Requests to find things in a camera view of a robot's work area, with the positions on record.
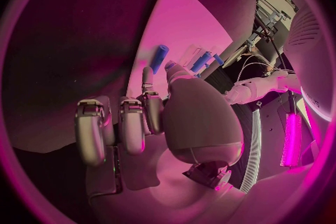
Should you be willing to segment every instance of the white robot arm segment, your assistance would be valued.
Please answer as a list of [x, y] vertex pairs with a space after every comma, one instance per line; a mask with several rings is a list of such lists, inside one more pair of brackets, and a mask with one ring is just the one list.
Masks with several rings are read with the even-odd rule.
[[238, 81], [233, 88], [224, 94], [230, 105], [247, 104], [264, 97], [270, 91], [286, 92], [288, 90], [301, 93], [300, 83], [295, 74], [287, 71], [275, 71], [269, 77], [255, 77]]

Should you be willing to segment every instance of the blue cylinder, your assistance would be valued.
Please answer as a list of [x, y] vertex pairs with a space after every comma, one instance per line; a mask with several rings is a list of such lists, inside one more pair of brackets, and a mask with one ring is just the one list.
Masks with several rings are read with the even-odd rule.
[[198, 72], [198, 70], [201, 69], [203, 65], [207, 63], [211, 59], [211, 53], [210, 52], [205, 52], [203, 56], [199, 57], [198, 60], [194, 63], [193, 67], [190, 69], [193, 72]]
[[224, 64], [224, 61], [217, 54], [215, 54], [213, 57], [220, 64], [220, 66], [222, 66]]
[[156, 74], [161, 63], [164, 61], [167, 53], [169, 51], [169, 48], [167, 46], [164, 45], [160, 45], [158, 46], [158, 49], [156, 51], [156, 54], [153, 58], [153, 61], [151, 63], [151, 68], [153, 69], [153, 74]]

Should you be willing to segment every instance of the ventilation grille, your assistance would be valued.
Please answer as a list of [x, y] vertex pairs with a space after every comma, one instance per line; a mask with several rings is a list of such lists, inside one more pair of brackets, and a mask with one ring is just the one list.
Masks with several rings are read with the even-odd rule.
[[242, 180], [240, 190], [242, 192], [249, 192], [252, 186], [255, 184], [258, 177], [259, 163], [260, 163], [260, 151], [262, 149], [262, 129], [260, 124], [260, 112], [259, 109], [252, 113], [253, 126], [252, 126], [252, 140], [251, 150], [248, 161], [248, 166], [245, 171], [244, 179]]
[[318, 21], [311, 11], [308, 9], [300, 11], [298, 11], [292, 22], [288, 39], [289, 46], [306, 45], [314, 41], [320, 32]]

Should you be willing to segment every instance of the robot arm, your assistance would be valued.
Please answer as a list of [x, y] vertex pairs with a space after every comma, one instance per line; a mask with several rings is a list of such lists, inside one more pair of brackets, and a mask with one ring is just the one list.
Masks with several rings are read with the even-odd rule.
[[287, 71], [275, 71], [269, 77], [255, 77], [238, 81], [233, 88], [224, 94], [230, 105], [246, 104], [264, 97], [269, 91], [286, 92], [291, 90], [301, 93], [301, 86], [295, 74]]

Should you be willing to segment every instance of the pink light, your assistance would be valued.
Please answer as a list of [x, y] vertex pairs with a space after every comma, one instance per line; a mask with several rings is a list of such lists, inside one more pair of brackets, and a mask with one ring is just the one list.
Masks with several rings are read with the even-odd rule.
[[297, 166], [301, 151], [301, 117], [286, 114], [286, 134], [284, 138], [281, 166]]

